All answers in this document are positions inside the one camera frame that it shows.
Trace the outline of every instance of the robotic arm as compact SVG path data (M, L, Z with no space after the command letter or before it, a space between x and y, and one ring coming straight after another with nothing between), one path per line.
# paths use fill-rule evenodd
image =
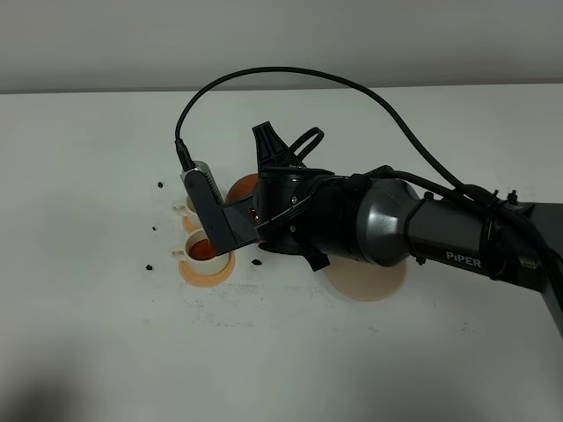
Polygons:
M329 254L381 266L394 266L409 255L419 264L431 259L538 291L563 336L563 204L522 203L515 192L499 200L497 193L462 184L421 146L390 105L345 79L327 77L360 86L358 91L376 96L380 104L381 99L415 148L456 189L389 166L349 177L307 168L303 160L322 140L322 131L313 128L288 147L267 122L253 129L259 170L254 192L224 204L209 167L192 161L179 128L203 93L240 74L261 71L328 75L257 68L224 76L196 94L177 126L182 180L217 254L258 241L266 251L304 256L313 271L330 265ZM411 184L427 190L423 198Z

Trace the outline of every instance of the white cup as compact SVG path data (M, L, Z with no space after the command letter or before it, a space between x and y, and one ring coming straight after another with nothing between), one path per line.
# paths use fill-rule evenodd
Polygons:
M224 191L220 189L220 192L224 199ZM200 217L195 212L194 203L189 196L186 196L183 200L175 200L172 203L172 211L180 217L186 217L197 229L201 227Z
M199 275L213 275L220 273L229 264L229 254L224 253L218 257L213 257L206 261L200 261L190 257L189 252L192 246L208 238L204 229L193 231L188 237L185 244L174 246L170 249L170 255L178 261L186 261L187 264Z

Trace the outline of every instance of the white wall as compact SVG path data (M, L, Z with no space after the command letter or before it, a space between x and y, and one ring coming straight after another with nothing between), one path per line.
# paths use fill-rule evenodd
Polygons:
M193 88L273 64L371 86L552 82L561 12L558 0L3 0L0 91Z

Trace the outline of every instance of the cup handle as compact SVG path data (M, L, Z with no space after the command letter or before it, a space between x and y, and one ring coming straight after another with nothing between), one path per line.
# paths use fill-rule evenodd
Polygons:
M186 200L175 200L172 203L172 211L180 217L187 217Z
M184 244L179 244L178 246L173 246L170 248L170 256L177 261L186 260L186 246Z

